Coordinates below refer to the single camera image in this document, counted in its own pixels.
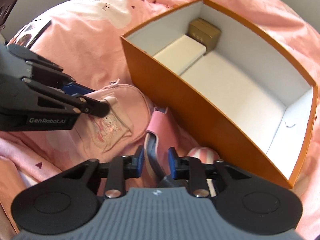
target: open box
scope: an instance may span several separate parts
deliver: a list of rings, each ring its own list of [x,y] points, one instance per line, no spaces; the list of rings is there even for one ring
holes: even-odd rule
[[[180,76],[153,56],[202,18],[222,33],[215,50]],[[202,146],[225,161],[292,188],[316,112],[317,85],[256,25],[210,0],[167,11],[121,37],[133,83]]]

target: brown small box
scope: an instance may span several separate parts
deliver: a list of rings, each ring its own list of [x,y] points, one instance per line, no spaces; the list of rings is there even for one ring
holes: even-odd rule
[[[207,47],[205,54],[217,46],[220,34],[217,27],[201,18],[193,20],[189,25],[188,36]]]

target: white patch on bedsheet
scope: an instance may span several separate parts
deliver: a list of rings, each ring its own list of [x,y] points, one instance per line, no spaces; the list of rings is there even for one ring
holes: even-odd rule
[[[117,29],[131,22],[128,0],[72,0],[65,3],[65,10],[90,20],[107,19]]]

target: pink strap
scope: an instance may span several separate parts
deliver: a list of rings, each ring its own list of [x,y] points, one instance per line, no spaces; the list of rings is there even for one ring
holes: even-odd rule
[[[169,174],[168,149],[179,147],[179,129],[168,108],[165,113],[153,112],[147,131],[156,135],[156,156],[162,169]]]

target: pink bedsheet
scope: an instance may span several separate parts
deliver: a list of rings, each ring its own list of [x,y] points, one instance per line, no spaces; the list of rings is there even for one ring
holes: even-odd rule
[[[147,19],[188,1],[191,0],[72,0],[44,13],[52,17],[52,25],[32,50],[63,66],[64,72],[78,83],[95,90],[117,78],[121,79],[121,83],[130,84],[119,36]],[[320,35],[288,6],[279,0],[213,1],[261,27],[320,82]],[[41,181],[72,164],[65,158],[68,164],[61,167],[52,165],[50,158],[58,156],[37,144],[38,135],[41,136],[39,133],[0,133],[0,178],[7,178],[4,172],[18,176],[17,167],[33,180]],[[319,147],[320,118],[315,121],[308,155],[294,189],[304,205],[297,231],[310,240],[320,234]],[[40,161],[47,169],[39,171],[34,165],[29,165]],[[19,186],[21,184],[16,185],[14,191],[6,196],[6,201],[0,196],[7,210],[10,200],[24,189],[24,186]],[[2,193],[7,189],[10,189],[10,182],[0,179]]]

